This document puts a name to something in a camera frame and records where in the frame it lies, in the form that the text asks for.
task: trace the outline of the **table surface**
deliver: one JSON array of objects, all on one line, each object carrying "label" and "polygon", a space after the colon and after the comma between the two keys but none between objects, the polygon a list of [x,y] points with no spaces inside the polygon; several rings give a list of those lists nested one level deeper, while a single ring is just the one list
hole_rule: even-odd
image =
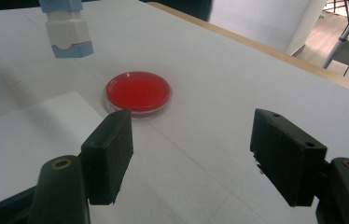
[{"label": "table surface", "polygon": [[[290,208],[260,174],[249,152],[254,110],[271,110],[296,123],[328,146],[328,161],[349,157],[349,89],[139,1],[89,2],[82,15],[95,53],[59,60],[41,9],[0,11],[0,136],[14,131],[15,113],[29,122],[24,130],[19,125],[20,133],[38,118],[38,133],[55,138],[56,122],[67,120],[58,111],[73,106],[75,115],[61,133],[77,145],[107,115],[104,88],[111,78],[127,71],[164,77],[173,90],[171,105],[156,118],[133,120],[134,155],[122,190],[116,204],[91,207],[93,222],[316,222],[316,201],[312,208]],[[75,98],[68,100],[68,94]],[[58,97],[59,103],[50,103]],[[41,104],[51,106],[42,118],[19,116]],[[72,120],[91,123],[78,133]],[[64,146],[69,138],[52,144]],[[12,146],[31,145],[8,139],[17,143]],[[0,144],[8,139],[0,138]],[[42,164],[33,161],[48,154],[33,155],[28,166],[38,168]],[[0,174],[21,161],[19,148],[7,149]],[[36,178],[29,176],[37,175],[12,177],[32,186]]]},{"label": "table surface", "polygon": [[338,76],[338,74],[333,72],[333,71],[324,69],[324,68],[317,66],[315,64],[307,63],[304,60],[298,59],[296,57],[292,57],[291,55],[288,55],[280,50],[276,50],[274,48],[271,48],[269,46],[261,44],[255,40],[249,39],[249,38],[244,37],[242,35],[237,35],[234,32],[223,29],[223,28],[216,26],[212,23],[191,17],[190,15],[185,14],[183,12],[180,12],[178,10],[175,10],[173,8],[170,8],[170,7],[164,6],[164,5],[159,4],[159,3],[155,3],[155,2],[150,2],[149,4],[152,5],[153,7],[156,7],[156,8],[159,8],[161,10],[164,10],[168,13],[171,13],[171,14],[175,15],[176,17],[179,17],[183,20],[192,22],[192,23],[197,24],[201,27],[204,27],[210,31],[224,35],[230,39],[238,41],[239,43],[245,44],[250,48],[261,51],[261,52],[268,54],[268,55],[270,55],[278,60],[281,60],[285,63],[292,64],[298,68],[301,68],[302,70],[308,71],[316,76],[323,77],[323,78],[325,78],[333,83],[336,83],[338,85],[341,85],[341,86],[349,89],[349,79],[344,79],[344,78],[342,78],[342,76]]}]

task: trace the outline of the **floor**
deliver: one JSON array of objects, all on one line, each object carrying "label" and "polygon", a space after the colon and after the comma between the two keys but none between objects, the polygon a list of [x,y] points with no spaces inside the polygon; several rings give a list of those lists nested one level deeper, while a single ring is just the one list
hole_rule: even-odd
[{"label": "floor", "polygon": [[[336,12],[341,14],[344,9],[340,8]],[[346,17],[323,11],[306,41],[305,49],[297,57],[312,64],[322,65],[347,23]],[[336,71],[338,76],[345,74],[344,78],[349,78],[347,67],[345,64],[333,62],[328,70]]]}]

